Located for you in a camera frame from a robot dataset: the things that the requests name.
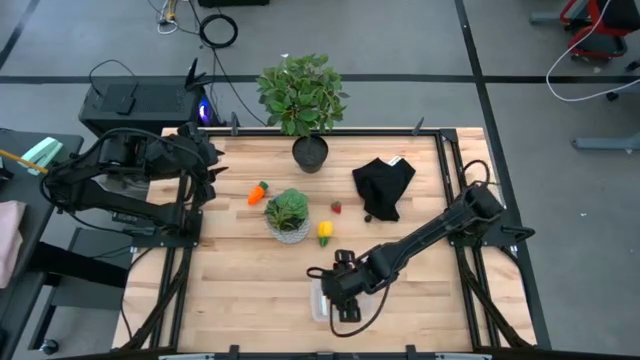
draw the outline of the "floor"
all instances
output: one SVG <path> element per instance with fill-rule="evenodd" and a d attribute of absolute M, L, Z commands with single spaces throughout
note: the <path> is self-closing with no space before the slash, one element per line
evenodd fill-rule
<path fill-rule="evenodd" d="M 485 127 L 494 158 L 506 161 L 522 221 L 537 231 L 528 247 L 553 348 L 640 355 L 640 156 L 578 152 L 570 145 L 577 136 L 638 131 L 640 103 L 631 94 L 614 103 L 564 103 L 551 95 L 544 75 L 566 49 L 568 35 L 554 24 L 533 27 L 528 16 L 562 4 L 272 0 L 265 7 L 222 9 L 240 34 L 219 55 L 238 80 L 238 93 L 260 117 L 265 113 L 255 84 L 235 75 L 259 74 L 283 53 L 317 52 L 329 54 L 346 75 L 352 97 L 344 126 L 413 126 L 424 116 L 425 126 Z M 201 16 L 212 13 L 198 10 Z M 88 89 L 86 75 L 97 63 L 115 58 L 140 76 L 183 75 L 198 57 L 200 71 L 210 73 L 211 53 L 198 38 L 159 35 L 154 15 L 145 0 L 0 2 L 0 127 L 79 134 L 86 148 L 95 137 L 77 115 Z M 460 25 L 465 15 L 467 28 Z M 178 21 L 193 29 L 188 4 L 178 4 Z M 210 33 L 224 41 L 229 29 L 216 24 Z M 629 53 L 607 66 L 563 61 L 554 73 L 563 75 L 556 90 L 583 96 L 615 86 L 624 66 L 640 56 L 640 32 L 628 43 Z M 97 74 L 123 71 L 110 64 Z M 244 126 L 257 124 L 229 85 L 218 84 L 215 91 L 224 118 L 234 111 Z M 497 170 L 509 186 L 504 167 Z M 109 224 L 98 211 L 82 215 Z M 75 226 L 56 215 L 45 241 L 64 246 Z M 107 351 L 117 316 L 57 313 L 48 334 L 62 346 L 54 357 Z M 23 342 L 16 358 L 40 358 L 25 348 Z"/>

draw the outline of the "succulent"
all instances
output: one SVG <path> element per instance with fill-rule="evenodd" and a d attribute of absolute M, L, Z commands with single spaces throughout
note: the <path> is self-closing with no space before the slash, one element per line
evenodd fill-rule
<path fill-rule="evenodd" d="M 277 67 L 264 69 L 256 79 L 260 104 L 271 114 L 267 125 L 280 123 L 287 135 L 309 136 L 311 129 L 325 133 L 335 121 L 342 121 L 347 108 L 340 104 L 349 95 L 342 92 L 342 77 L 325 67 L 327 55 L 293 58 L 285 56 Z"/>
<path fill-rule="evenodd" d="M 288 189 L 267 204 L 264 213 L 269 224 L 280 231 L 297 230 L 309 216 L 307 196 Z"/>

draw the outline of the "orange carrot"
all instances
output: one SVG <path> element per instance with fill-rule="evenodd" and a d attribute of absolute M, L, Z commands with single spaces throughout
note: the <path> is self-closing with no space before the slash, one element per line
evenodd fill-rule
<path fill-rule="evenodd" d="M 264 197 L 264 193 L 265 191 L 267 191 L 268 187 L 269 185 L 267 185 L 266 182 L 260 181 L 260 185 L 251 189 L 251 192 L 249 193 L 249 198 L 248 198 L 249 205 L 257 204 L 258 201 L 260 201 L 260 199 Z"/>

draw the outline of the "strawberry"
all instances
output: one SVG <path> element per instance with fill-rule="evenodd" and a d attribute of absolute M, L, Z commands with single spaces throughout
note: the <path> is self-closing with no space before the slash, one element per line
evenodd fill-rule
<path fill-rule="evenodd" d="M 334 201 L 331 203 L 331 210 L 336 214 L 340 214 L 342 212 L 342 204 L 340 201 Z"/>

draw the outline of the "pink cloth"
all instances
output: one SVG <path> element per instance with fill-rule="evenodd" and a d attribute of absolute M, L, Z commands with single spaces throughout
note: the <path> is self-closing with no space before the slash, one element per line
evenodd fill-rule
<path fill-rule="evenodd" d="M 16 267 L 22 244 L 18 226 L 26 206 L 19 201 L 0 203 L 0 289 L 7 287 Z"/>

